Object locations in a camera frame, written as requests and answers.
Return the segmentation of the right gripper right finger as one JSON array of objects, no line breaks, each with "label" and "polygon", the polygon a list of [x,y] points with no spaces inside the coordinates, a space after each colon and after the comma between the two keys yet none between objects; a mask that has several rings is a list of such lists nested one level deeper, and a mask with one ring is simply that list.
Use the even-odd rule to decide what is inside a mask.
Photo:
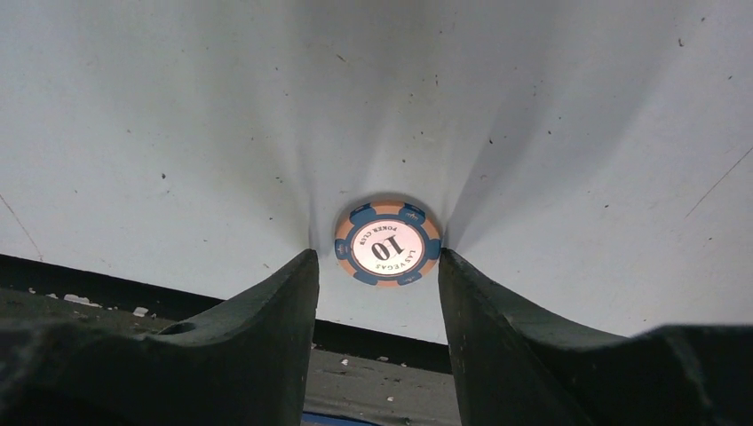
[{"label": "right gripper right finger", "polygon": [[613,335],[544,309],[450,249],[439,289],[464,425],[752,422],[749,326]]}]

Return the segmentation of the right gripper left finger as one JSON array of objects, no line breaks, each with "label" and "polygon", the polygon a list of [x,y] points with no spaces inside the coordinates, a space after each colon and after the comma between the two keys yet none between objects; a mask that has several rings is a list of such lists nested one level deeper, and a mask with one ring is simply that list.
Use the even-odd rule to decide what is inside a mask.
[{"label": "right gripper left finger", "polygon": [[1,324],[4,425],[298,425],[319,295],[315,251],[156,334]]}]

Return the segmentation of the poker chip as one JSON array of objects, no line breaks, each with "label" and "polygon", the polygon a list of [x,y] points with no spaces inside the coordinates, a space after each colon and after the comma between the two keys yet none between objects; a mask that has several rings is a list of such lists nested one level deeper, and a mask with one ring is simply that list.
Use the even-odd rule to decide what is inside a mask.
[{"label": "poker chip", "polygon": [[338,223],[334,253],[356,280],[396,288],[421,280],[438,262],[439,227],[414,204],[374,201],[352,210]]}]

